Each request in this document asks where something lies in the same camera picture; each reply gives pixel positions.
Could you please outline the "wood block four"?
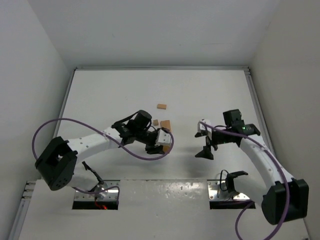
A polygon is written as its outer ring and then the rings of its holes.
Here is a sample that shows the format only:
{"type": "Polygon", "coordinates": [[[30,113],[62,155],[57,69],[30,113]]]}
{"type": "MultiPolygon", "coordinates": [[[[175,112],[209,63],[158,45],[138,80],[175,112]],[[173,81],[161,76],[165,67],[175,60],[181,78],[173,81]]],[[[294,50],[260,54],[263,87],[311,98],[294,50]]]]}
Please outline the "wood block four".
{"type": "Polygon", "coordinates": [[[162,120],[160,122],[160,127],[165,128],[165,129],[169,130],[170,132],[172,131],[171,123],[169,120],[162,120]]]}

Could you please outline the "wood block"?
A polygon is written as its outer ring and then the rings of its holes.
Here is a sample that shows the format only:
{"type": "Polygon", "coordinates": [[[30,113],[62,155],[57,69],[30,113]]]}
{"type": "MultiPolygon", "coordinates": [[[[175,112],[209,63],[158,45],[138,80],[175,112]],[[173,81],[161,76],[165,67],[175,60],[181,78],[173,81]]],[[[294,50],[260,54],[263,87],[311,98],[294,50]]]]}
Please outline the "wood block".
{"type": "Polygon", "coordinates": [[[159,103],[159,104],[157,104],[157,109],[166,110],[167,109],[167,105],[159,103]]]}

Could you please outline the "wood block three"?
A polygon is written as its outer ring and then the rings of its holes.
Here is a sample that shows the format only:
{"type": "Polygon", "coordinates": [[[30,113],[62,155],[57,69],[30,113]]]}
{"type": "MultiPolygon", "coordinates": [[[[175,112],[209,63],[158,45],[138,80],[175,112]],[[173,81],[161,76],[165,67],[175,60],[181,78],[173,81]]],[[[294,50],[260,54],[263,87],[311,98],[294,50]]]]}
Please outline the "wood block three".
{"type": "Polygon", "coordinates": [[[169,151],[170,147],[169,146],[163,146],[163,152],[167,153],[169,151]]]}

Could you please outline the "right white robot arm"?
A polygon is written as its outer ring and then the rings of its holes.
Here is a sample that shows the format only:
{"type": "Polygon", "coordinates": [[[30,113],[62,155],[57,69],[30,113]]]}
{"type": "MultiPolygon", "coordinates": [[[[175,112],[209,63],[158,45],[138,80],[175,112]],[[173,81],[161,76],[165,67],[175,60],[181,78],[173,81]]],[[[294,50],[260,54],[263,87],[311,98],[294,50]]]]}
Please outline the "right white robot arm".
{"type": "Polygon", "coordinates": [[[207,119],[197,124],[195,137],[205,137],[205,146],[197,158],[213,160],[212,150],[219,145],[236,144],[251,160],[263,184],[249,178],[244,170],[228,172],[220,188],[229,194],[243,193],[258,204],[267,222],[277,225],[303,219],[308,213],[309,186],[304,179],[296,179],[271,153],[261,132],[253,124],[246,124],[239,109],[223,113],[225,128],[211,125],[207,119]]]}

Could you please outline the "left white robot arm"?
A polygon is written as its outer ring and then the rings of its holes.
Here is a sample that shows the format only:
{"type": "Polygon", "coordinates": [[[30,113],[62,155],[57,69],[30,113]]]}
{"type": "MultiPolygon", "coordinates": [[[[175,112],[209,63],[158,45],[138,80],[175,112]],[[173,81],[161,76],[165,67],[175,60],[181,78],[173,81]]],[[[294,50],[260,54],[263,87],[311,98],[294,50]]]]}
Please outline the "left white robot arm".
{"type": "Polygon", "coordinates": [[[91,135],[73,139],[57,136],[37,158],[35,168],[52,191],[71,187],[86,194],[101,193],[105,182],[86,159],[117,148],[142,159],[126,147],[134,142],[144,144],[153,160],[161,159],[170,152],[172,136],[167,128],[150,130],[151,126],[152,116],[139,110],[104,130],[94,128],[91,135]]]}

